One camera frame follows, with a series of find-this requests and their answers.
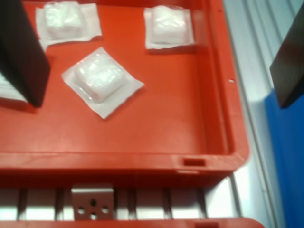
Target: metal bracket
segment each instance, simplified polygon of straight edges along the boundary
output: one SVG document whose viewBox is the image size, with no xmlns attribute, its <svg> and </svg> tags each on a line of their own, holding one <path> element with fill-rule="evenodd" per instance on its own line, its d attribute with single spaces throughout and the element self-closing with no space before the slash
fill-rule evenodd
<svg viewBox="0 0 304 228">
<path fill-rule="evenodd" d="M 72 188 L 75 220 L 112 220 L 114 190 L 111 184 L 78 184 Z"/>
</svg>

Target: blue panel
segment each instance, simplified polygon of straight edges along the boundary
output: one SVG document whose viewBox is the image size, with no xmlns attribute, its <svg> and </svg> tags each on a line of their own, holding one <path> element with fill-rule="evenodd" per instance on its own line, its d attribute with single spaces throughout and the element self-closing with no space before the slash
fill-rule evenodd
<svg viewBox="0 0 304 228">
<path fill-rule="evenodd" d="M 304 96 L 280 109 L 273 91 L 265 105 L 286 224 L 304 228 Z"/>
</svg>

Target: white packet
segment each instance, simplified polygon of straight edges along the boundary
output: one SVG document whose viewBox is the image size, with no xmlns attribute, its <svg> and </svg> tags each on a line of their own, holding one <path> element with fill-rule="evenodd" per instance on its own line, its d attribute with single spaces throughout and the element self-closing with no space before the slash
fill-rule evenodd
<svg viewBox="0 0 304 228">
<path fill-rule="evenodd" d="M 191 12 L 184 8 L 145 8 L 147 49 L 174 48 L 194 44 Z"/>
<path fill-rule="evenodd" d="M 0 72 L 0 97 L 28 102 L 24 96 Z"/>
<path fill-rule="evenodd" d="M 86 23 L 77 2 L 52 2 L 43 7 L 47 32 L 52 40 L 80 38 Z"/>
<path fill-rule="evenodd" d="M 103 119 L 144 85 L 103 47 L 69 68 L 62 78 Z"/>
<path fill-rule="evenodd" d="M 102 35 L 95 3 L 47 3 L 43 9 L 36 8 L 36 25 L 40 39 L 47 45 L 90 41 Z"/>
</svg>

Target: red plastic crate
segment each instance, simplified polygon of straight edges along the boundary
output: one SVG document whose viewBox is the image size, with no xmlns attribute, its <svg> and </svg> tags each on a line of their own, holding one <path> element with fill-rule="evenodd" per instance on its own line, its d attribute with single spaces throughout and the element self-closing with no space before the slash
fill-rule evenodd
<svg viewBox="0 0 304 228">
<path fill-rule="evenodd" d="M 248 218 L 153 221 L 0 222 L 0 228 L 263 228 Z"/>
<path fill-rule="evenodd" d="M 248 144 L 222 0 L 86 0 L 97 2 L 102 38 L 50 46 L 43 107 L 0 107 L 0 185 L 213 185 L 240 167 Z M 197 45 L 145 50 L 144 7 L 191 9 Z M 24 2 L 35 27 L 35 8 Z M 101 119 L 61 74 L 104 47 L 145 83 Z"/>
</svg>

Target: black panel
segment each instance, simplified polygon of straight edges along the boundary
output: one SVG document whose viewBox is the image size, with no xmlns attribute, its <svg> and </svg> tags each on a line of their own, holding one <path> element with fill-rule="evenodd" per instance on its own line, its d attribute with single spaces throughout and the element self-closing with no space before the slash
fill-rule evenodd
<svg viewBox="0 0 304 228">
<path fill-rule="evenodd" d="M 28 101 L 42 105 L 50 66 L 20 0 L 0 0 L 0 69 Z"/>
<path fill-rule="evenodd" d="M 304 93 L 304 4 L 270 67 L 281 108 Z"/>
</svg>

